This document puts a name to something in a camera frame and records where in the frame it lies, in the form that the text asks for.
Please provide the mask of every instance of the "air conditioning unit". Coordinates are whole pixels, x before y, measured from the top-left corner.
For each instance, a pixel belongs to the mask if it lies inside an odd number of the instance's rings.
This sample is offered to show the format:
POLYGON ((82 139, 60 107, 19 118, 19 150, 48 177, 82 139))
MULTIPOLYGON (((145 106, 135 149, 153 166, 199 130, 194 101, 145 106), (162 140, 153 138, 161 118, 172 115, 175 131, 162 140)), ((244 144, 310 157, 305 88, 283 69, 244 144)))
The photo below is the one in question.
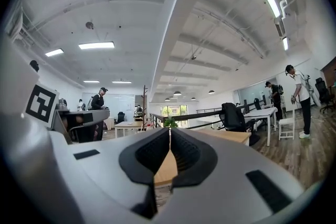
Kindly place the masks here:
POLYGON ((281 19, 281 15, 274 19, 274 24, 278 30, 279 37, 284 37, 286 32, 285 32, 285 27, 283 25, 284 23, 282 22, 282 19, 281 19))

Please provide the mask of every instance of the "man in white shirt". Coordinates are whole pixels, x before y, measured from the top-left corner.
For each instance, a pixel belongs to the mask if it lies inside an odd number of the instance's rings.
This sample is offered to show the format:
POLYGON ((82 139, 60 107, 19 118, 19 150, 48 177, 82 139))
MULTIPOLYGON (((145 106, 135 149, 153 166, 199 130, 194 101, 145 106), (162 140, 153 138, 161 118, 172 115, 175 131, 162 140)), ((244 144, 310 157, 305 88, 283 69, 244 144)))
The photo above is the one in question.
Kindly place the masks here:
POLYGON ((306 138, 310 136, 310 93, 309 86, 307 84, 307 78, 300 71, 296 71, 293 66, 286 66, 286 72, 290 74, 293 79, 293 83, 296 85, 295 92, 292 96, 292 103, 296 102, 296 96, 299 97, 299 102, 302 107, 304 128, 300 132, 300 138, 306 138))
POLYGON ((77 104, 77 111, 83 111, 83 100, 79 99, 79 103, 77 104))

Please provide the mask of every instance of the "potted plant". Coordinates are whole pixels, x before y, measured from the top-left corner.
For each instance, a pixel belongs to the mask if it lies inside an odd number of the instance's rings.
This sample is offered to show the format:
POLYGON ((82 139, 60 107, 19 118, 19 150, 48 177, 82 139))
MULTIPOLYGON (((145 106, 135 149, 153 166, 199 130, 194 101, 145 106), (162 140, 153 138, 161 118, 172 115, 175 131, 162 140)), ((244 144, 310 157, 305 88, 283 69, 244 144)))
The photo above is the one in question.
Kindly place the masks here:
POLYGON ((174 127, 178 127, 178 125, 172 117, 169 117, 168 119, 164 121, 163 127, 174 128, 174 127))

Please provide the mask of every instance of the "black and white square marker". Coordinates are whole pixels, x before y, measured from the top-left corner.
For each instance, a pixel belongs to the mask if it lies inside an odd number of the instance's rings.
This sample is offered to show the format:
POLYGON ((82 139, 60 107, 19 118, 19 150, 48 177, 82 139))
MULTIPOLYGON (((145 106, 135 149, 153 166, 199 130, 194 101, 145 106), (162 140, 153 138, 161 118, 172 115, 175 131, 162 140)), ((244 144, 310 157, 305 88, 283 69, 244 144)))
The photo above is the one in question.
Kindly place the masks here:
POLYGON ((53 116, 55 109, 54 101, 57 94, 35 85, 26 109, 26 113, 48 123, 50 115, 53 116))

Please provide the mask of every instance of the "wooden floor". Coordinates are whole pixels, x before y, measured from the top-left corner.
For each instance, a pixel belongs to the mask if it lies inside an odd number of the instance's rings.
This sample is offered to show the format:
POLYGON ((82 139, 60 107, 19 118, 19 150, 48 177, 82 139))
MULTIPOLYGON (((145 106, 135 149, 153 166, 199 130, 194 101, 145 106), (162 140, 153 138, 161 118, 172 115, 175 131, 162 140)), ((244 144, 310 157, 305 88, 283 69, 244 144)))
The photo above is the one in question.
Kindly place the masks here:
POLYGON ((302 112, 296 111, 295 138, 280 141, 279 130, 271 132, 270 146, 267 144, 265 127, 258 130, 260 140, 252 146, 256 151, 271 159, 294 175, 305 188, 324 179, 336 153, 336 114, 320 114, 317 107, 311 108, 310 138, 299 138, 303 130, 302 112))

